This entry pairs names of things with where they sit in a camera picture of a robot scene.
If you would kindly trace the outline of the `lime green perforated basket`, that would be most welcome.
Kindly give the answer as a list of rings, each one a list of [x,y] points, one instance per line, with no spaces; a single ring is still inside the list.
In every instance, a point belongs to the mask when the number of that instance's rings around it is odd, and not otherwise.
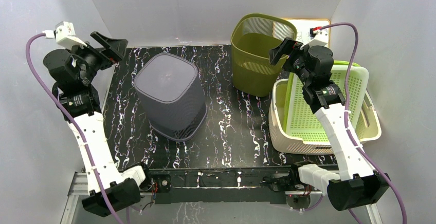
[[[367,129],[367,122],[361,114],[362,105],[369,79],[369,72],[361,66],[353,64],[348,78],[350,94],[349,120],[359,138]],[[284,107],[283,129],[287,135],[302,139],[308,144],[329,144],[325,131],[307,105],[302,94],[302,83],[294,73],[289,74]]]

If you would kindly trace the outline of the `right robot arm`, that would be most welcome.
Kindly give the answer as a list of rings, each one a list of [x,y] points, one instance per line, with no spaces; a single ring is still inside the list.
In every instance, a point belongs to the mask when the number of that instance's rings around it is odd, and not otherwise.
[[[291,167],[290,185],[296,190],[308,185],[321,190],[338,211],[377,203],[389,188],[390,179],[363,156],[348,119],[348,99],[331,80],[332,51],[325,46],[303,45],[285,38],[270,50],[270,63],[276,65],[284,54],[288,58],[283,69],[301,81],[304,100],[322,125],[339,169],[335,174],[310,162],[298,162]]]

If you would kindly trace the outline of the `grey slatted bin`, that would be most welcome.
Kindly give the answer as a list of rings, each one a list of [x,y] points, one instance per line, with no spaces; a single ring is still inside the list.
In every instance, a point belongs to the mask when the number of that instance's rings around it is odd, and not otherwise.
[[[170,140],[190,140],[207,117],[199,69],[181,57],[155,55],[135,76],[133,86],[151,128]]]

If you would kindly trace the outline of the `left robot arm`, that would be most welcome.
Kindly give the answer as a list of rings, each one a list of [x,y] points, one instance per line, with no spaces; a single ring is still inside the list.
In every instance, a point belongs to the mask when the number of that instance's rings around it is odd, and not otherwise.
[[[117,169],[104,132],[99,94],[92,86],[98,71],[124,59],[128,41],[94,31],[91,37],[100,44],[94,48],[67,28],[43,34],[60,46],[49,52],[43,63],[55,80],[50,94],[73,132],[84,162],[88,192],[82,200],[84,209],[106,217],[140,202],[140,191],[151,189],[154,178],[144,163]]]

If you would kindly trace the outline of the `olive green slatted bin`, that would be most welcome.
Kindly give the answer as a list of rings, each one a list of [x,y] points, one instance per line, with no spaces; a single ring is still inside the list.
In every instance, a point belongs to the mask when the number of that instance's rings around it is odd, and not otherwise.
[[[296,39],[297,28],[282,18],[252,13],[240,19],[231,35],[233,86],[249,95],[265,97],[273,89],[286,61],[269,61],[269,51],[285,38]]]

